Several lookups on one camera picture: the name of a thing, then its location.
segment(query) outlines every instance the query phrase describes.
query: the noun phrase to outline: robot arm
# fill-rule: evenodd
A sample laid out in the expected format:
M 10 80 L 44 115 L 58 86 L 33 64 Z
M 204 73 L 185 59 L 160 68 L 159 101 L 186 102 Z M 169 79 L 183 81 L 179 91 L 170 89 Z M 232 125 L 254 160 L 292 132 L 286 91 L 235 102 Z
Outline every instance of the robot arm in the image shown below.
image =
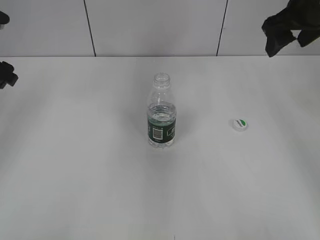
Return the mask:
M 8 24 L 10 18 L 7 14 L 0 11 L 0 29 L 3 29 Z M 14 74 L 14 67 L 9 63 L 0 62 L 0 89 L 3 89 L 7 84 L 14 86 L 18 80 L 18 76 Z
M 307 46 L 320 37 L 320 0 L 290 0 L 285 9 L 264 21 L 262 30 L 269 57 L 296 39 L 301 47 Z M 301 30 L 298 38 L 291 30 Z

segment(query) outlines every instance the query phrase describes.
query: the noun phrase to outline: bottle cap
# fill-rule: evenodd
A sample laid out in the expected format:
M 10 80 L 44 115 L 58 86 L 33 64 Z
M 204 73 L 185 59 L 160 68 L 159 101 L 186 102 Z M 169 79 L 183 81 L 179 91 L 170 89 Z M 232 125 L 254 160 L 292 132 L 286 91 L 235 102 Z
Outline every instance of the bottle cap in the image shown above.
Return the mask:
M 232 122 L 232 127 L 238 132 L 243 132 L 248 128 L 248 123 L 243 119 L 235 119 Z

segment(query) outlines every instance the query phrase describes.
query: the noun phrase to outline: plastic water bottle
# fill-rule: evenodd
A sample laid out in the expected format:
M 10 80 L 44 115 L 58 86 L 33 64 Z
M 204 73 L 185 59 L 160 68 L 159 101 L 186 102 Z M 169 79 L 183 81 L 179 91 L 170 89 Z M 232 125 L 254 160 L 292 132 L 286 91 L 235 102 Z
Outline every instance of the plastic water bottle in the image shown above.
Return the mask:
M 177 110 L 166 73 L 154 76 L 147 100 L 148 141 L 155 148 L 168 148 L 175 141 Z

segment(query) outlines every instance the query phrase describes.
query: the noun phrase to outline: white table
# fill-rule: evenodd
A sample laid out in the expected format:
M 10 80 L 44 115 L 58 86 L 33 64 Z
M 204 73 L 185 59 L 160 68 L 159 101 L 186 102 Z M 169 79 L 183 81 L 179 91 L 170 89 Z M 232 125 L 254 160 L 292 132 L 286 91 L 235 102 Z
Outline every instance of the white table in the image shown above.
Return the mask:
M 0 91 L 1 240 L 320 239 L 320 56 L 1 60 L 19 76 Z M 146 137 L 158 72 L 166 150 Z

